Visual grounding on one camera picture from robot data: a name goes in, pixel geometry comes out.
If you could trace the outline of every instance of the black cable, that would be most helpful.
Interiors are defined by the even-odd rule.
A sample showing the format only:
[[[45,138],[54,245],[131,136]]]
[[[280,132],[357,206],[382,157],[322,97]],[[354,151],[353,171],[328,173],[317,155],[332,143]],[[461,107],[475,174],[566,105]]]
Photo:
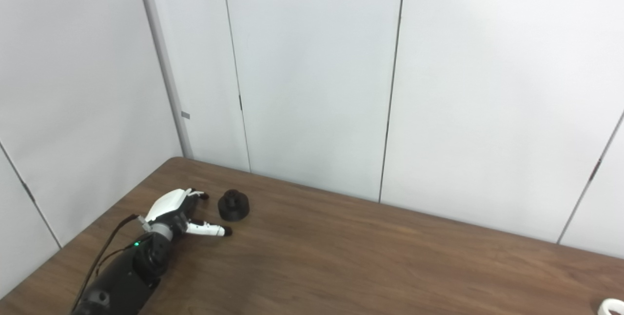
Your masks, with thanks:
[[[124,248],[122,248],[122,249],[118,249],[118,250],[116,250],[116,251],[114,251],[114,252],[109,253],[107,256],[105,256],[105,257],[102,259],[102,261],[100,261],[100,264],[98,264],[98,265],[97,265],[97,268],[96,268],[96,277],[98,277],[98,275],[100,275],[100,268],[102,267],[102,265],[104,264],[104,262],[106,262],[106,261],[107,261],[110,257],[112,257],[113,255],[116,255],[116,253],[119,253],[119,252],[125,251],[126,249],[130,249],[130,248],[132,248],[132,247],[136,246],[136,244],[137,244],[137,243],[143,243],[143,242],[145,242],[146,240],[147,240],[147,238],[143,238],[143,239],[141,239],[141,240],[139,240],[139,241],[132,242],[131,244],[128,244],[127,246],[125,246],[125,247],[124,247]]]
[[[128,222],[131,222],[132,220],[136,219],[137,217],[138,217],[138,215],[132,214],[129,217],[123,219],[121,222],[119,222],[118,226],[111,232],[111,235],[109,236],[109,239],[106,240],[106,242],[102,246],[102,249],[100,250],[100,253],[97,254],[98,256],[93,261],[93,264],[91,264],[91,267],[89,268],[89,271],[87,272],[87,276],[85,276],[84,281],[82,282],[82,286],[80,287],[80,291],[78,291],[78,295],[76,295],[76,299],[74,299],[74,305],[72,305],[71,311],[76,310],[76,306],[78,305],[78,302],[80,302],[80,298],[82,297],[82,293],[84,292],[84,289],[87,288],[87,284],[89,283],[89,279],[91,279],[91,275],[93,274],[93,270],[98,265],[98,261],[100,261],[100,258],[102,257],[102,255],[106,251],[106,248],[109,247],[109,244],[111,244],[111,241],[113,240],[113,238],[115,238],[115,235],[117,234],[117,232],[124,225],[126,225]]]
[[[116,255],[116,253],[119,253],[119,252],[125,251],[125,249],[128,249],[128,248],[129,248],[129,247],[122,248],[122,249],[118,249],[118,250],[116,250],[116,251],[114,251],[114,252],[110,253],[109,255],[105,256],[105,257],[102,259],[102,261],[100,262],[100,264],[98,264],[98,265],[97,265],[97,268],[96,268],[96,277],[98,277],[98,276],[100,275],[100,268],[102,267],[102,264],[103,264],[105,261],[107,261],[107,260],[108,260],[110,257],[112,257],[113,255]]]

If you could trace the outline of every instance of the white backdrop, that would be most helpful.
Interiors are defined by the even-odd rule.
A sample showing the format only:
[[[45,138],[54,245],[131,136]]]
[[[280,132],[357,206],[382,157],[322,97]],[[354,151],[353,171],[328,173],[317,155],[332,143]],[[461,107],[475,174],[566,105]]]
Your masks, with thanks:
[[[620,125],[561,243],[624,258],[622,213],[624,128]]]
[[[59,248],[0,150],[0,298]]]
[[[400,0],[228,0],[253,173],[379,198]]]
[[[225,0],[152,0],[192,159],[249,171]]]
[[[0,139],[65,244],[181,154],[147,16],[142,0],[0,11]]]
[[[622,26],[622,0],[404,0],[381,201],[556,241],[624,107]]]

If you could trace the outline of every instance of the white robotic finger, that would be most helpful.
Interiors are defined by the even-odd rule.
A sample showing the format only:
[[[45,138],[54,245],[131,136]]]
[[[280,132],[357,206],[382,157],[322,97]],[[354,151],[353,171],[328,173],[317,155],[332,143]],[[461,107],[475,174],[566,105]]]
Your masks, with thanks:
[[[212,225],[205,221],[203,221],[203,224],[189,222],[187,233],[203,236],[231,236],[232,229],[227,226]]]

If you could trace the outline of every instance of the white wall panel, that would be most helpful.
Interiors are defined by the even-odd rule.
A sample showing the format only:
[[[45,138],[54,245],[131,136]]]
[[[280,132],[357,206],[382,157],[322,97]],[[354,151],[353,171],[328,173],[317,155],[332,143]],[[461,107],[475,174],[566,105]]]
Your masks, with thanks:
[[[0,139],[62,244],[180,155],[142,0],[0,0]]]
[[[0,298],[59,250],[0,150]]]
[[[225,0],[154,4],[189,157],[249,171]]]
[[[377,200],[399,0],[228,0],[252,172]]]
[[[624,130],[620,125],[561,243],[624,258]]]
[[[404,0],[381,201],[556,241],[623,59],[622,0]]]

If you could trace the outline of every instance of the black cylindrical object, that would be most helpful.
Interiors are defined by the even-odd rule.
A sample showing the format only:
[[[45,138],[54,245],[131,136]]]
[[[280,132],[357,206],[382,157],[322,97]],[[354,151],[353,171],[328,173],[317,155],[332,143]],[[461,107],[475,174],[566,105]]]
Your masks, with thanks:
[[[249,214],[249,199],[236,189],[225,192],[217,206],[221,219],[225,221],[240,221]]]

